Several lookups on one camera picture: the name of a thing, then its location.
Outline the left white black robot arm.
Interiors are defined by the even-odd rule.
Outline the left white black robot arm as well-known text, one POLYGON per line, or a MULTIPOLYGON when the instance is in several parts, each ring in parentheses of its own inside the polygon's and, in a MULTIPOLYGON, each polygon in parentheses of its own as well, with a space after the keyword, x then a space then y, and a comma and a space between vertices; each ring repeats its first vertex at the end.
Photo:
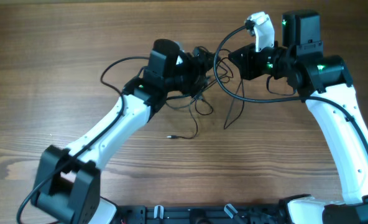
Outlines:
POLYGON ((214 67, 210 51, 196 47, 184 52, 168 39, 156 40, 146 60, 148 64, 118 91, 113 109, 84 136, 63 149, 46 148, 24 205, 31 203, 60 223, 125 222, 118 206, 100 196, 106 164, 163 107, 170 92, 196 96, 214 67))

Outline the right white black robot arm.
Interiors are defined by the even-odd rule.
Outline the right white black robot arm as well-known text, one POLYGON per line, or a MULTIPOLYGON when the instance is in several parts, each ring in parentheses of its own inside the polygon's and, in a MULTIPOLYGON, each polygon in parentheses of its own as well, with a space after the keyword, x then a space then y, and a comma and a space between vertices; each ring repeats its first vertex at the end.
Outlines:
POLYGON ((243 80, 261 75, 286 78, 293 93, 288 100, 304 102, 319 124, 341 181, 342 200, 318 200, 311 195, 282 199, 284 223, 368 223, 368 129, 344 60, 323 54, 320 16, 313 10, 282 16, 283 43, 275 41, 268 14, 250 15, 244 28, 253 44, 229 54, 243 80))

